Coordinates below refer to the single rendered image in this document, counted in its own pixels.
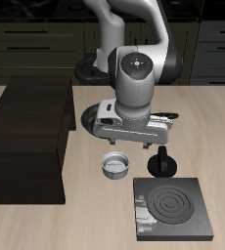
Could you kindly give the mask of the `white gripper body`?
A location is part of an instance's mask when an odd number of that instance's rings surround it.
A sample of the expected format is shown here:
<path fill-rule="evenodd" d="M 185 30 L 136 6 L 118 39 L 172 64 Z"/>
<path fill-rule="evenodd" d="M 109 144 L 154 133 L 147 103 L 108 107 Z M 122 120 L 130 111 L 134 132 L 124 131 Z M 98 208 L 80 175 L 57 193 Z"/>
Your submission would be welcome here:
<path fill-rule="evenodd" d="M 140 131 L 124 130 L 117 125 L 95 121 L 93 135 L 103 139 L 113 138 L 122 141 L 165 145 L 168 142 L 168 131 L 172 125 L 171 119 L 160 116 L 151 116 L 147 126 Z"/>

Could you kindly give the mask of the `round black stove knob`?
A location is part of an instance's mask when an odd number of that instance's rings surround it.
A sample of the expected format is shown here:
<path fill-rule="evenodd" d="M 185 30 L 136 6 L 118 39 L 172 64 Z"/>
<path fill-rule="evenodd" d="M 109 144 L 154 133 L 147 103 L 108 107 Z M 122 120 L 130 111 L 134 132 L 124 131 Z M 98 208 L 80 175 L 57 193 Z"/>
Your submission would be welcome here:
<path fill-rule="evenodd" d="M 167 154 L 165 146 L 159 146 L 157 154 L 149 159 L 148 171 L 156 178 L 170 178 L 176 174 L 177 163 Z"/>

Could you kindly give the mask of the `dark grey stove plate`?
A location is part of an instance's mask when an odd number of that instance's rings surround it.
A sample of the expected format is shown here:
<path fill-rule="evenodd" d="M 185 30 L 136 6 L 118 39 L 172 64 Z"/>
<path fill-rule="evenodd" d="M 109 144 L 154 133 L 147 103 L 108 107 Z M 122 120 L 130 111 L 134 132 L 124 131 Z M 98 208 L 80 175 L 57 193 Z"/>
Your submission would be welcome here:
<path fill-rule="evenodd" d="M 197 178 L 134 178 L 138 241 L 211 241 L 214 237 Z"/>

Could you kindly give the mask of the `dark wooden cabinet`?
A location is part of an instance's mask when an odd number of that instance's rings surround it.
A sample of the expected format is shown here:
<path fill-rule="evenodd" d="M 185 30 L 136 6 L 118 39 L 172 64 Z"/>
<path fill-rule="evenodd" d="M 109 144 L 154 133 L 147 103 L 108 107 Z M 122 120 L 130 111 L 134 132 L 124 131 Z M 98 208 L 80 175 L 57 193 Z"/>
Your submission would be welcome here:
<path fill-rule="evenodd" d="M 0 98 L 0 204 L 64 204 L 62 170 L 76 129 L 68 76 L 14 76 Z"/>

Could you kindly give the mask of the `dark grey kitchen cupboard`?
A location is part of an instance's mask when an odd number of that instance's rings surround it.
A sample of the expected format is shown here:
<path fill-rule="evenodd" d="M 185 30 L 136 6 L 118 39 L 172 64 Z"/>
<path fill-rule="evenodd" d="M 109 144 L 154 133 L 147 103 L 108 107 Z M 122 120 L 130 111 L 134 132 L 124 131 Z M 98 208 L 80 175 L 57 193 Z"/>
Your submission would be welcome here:
<path fill-rule="evenodd" d="M 190 84 L 225 86 L 225 21 L 201 23 Z"/>

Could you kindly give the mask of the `dark olive kitchen cupboard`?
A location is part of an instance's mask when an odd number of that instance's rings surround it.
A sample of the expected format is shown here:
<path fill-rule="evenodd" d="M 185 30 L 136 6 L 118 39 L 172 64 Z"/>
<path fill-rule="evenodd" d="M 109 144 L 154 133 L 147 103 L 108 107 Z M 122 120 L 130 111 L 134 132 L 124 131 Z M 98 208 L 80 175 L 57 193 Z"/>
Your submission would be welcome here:
<path fill-rule="evenodd" d="M 200 24 L 170 22 L 173 39 L 183 57 L 183 71 L 172 85 L 189 85 Z M 156 41 L 145 22 L 127 22 L 125 45 L 151 45 Z M 71 75 L 88 53 L 101 46 L 97 22 L 0 22 L 0 85 L 12 75 Z"/>

